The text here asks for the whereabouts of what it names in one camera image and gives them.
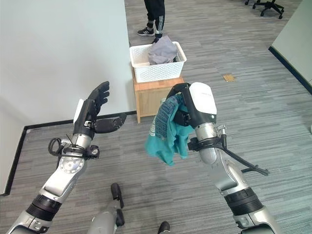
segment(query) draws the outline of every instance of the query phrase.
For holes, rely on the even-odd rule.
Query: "white wall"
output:
[[[135,110],[123,0],[2,0],[1,95],[28,125],[73,119],[110,82],[100,115]]]
[[[303,0],[272,47],[312,85],[311,10],[312,1]]]
[[[11,165],[25,126],[22,116],[0,97],[0,194],[5,191]]]

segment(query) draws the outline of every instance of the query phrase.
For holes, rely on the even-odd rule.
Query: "white plastic basket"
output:
[[[158,65],[150,65],[148,62],[148,52],[152,48],[151,44],[130,47],[131,64],[138,83],[173,79],[180,76],[186,57],[179,42],[173,41],[173,44],[177,48],[177,62]]]

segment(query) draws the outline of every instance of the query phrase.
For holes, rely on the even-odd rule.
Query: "wooden nightstand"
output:
[[[137,83],[136,77],[133,73],[137,122],[141,122],[141,117],[156,115],[160,107],[161,99],[166,98],[167,94],[175,84],[183,82],[182,75],[180,75],[180,77],[175,79]]]

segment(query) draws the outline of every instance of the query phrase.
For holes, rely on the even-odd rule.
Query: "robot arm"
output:
[[[211,88],[203,83],[183,83],[172,88],[167,98],[181,92],[188,112],[178,111],[174,121],[182,126],[191,125],[196,137],[188,143],[189,149],[199,151],[202,161],[208,165],[212,181],[224,196],[233,212],[233,218],[243,234],[281,234],[282,231],[262,205],[247,183],[242,171],[225,154],[246,165],[247,171],[268,175],[267,170],[258,168],[227,149],[225,126],[215,127],[216,106]]]
[[[58,157],[55,172],[40,189],[26,211],[23,211],[7,234],[41,234],[48,231],[52,219],[66,200],[81,174],[87,167],[87,160],[97,158],[99,149],[91,145],[95,133],[108,133],[119,129],[126,116],[116,119],[99,119],[101,105],[107,102],[109,82],[99,85],[89,97],[80,100],[75,118],[72,139],[52,139],[49,153]],[[58,150],[53,145],[58,142]]]

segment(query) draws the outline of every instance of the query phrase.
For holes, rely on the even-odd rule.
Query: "office chair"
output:
[[[253,5],[253,9],[255,9],[256,5],[260,5],[260,6],[264,6],[264,9],[261,11],[260,16],[264,16],[264,12],[268,9],[273,8],[275,11],[277,11],[279,13],[279,19],[283,18],[283,12],[284,12],[284,7],[281,5],[278,5],[275,3],[275,0],[272,1],[267,1],[267,2],[260,2],[260,0],[257,0],[257,2],[254,3]]]

